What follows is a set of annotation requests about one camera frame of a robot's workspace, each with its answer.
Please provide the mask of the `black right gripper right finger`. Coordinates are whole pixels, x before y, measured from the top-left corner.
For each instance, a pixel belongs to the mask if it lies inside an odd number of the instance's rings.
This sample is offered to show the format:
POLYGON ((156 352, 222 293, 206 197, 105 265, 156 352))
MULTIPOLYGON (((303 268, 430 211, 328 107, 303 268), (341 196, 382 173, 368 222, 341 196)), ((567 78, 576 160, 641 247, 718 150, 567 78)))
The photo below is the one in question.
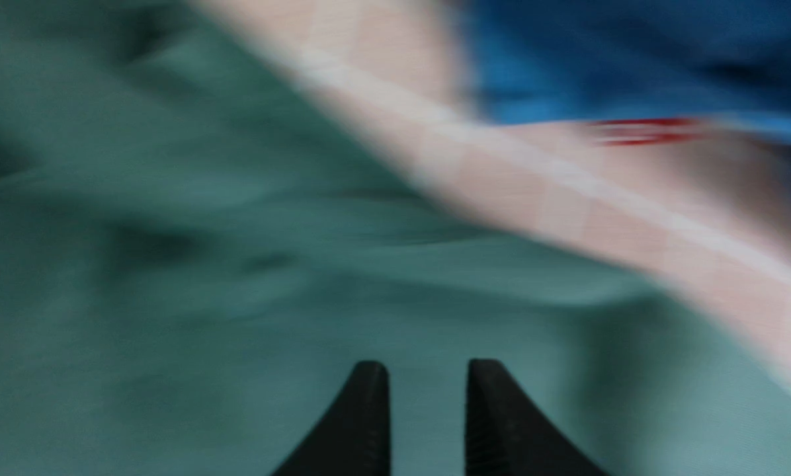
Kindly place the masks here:
POLYGON ((499 361, 468 365, 467 475, 604 475, 546 418, 499 361))

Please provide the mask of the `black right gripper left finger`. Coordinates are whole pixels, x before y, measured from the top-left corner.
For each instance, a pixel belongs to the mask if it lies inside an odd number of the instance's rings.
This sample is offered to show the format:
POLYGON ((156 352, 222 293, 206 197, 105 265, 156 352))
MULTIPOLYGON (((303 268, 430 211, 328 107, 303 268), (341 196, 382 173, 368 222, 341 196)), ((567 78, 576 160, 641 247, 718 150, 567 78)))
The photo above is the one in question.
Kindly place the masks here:
POLYGON ((392 413, 389 374, 361 361, 319 422, 274 475, 390 475, 392 413))

